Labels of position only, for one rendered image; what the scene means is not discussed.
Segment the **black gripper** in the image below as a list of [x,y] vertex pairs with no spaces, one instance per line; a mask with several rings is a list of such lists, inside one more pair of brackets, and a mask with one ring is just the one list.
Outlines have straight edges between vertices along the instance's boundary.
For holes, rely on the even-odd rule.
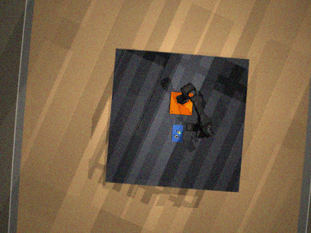
[[189,131],[191,132],[193,129],[193,132],[195,132],[195,130],[201,130],[199,127],[198,127],[198,122],[196,123],[196,125],[193,125],[191,123],[187,123],[186,124],[186,131]]

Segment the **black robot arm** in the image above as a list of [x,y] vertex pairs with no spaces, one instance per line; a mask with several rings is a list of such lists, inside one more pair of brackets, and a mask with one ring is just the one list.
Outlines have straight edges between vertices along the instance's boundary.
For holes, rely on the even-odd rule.
[[[201,130],[195,130],[196,137],[198,139],[201,139],[204,137],[209,138],[213,136],[214,132],[210,128],[212,127],[212,121],[208,116],[205,115],[205,112],[199,100],[199,95],[196,93],[196,87],[193,84],[188,83],[185,86],[181,87],[180,91],[182,94],[176,97],[177,103],[183,105],[190,99],[194,105],[196,113],[198,114],[198,127]],[[192,91],[195,91],[195,95],[189,96],[189,93]]]

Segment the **blue circuit board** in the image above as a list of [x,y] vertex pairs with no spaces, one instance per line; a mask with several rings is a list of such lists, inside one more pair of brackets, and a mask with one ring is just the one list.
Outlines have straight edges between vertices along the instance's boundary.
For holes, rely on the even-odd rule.
[[173,125],[172,141],[183,142],[183,126]]

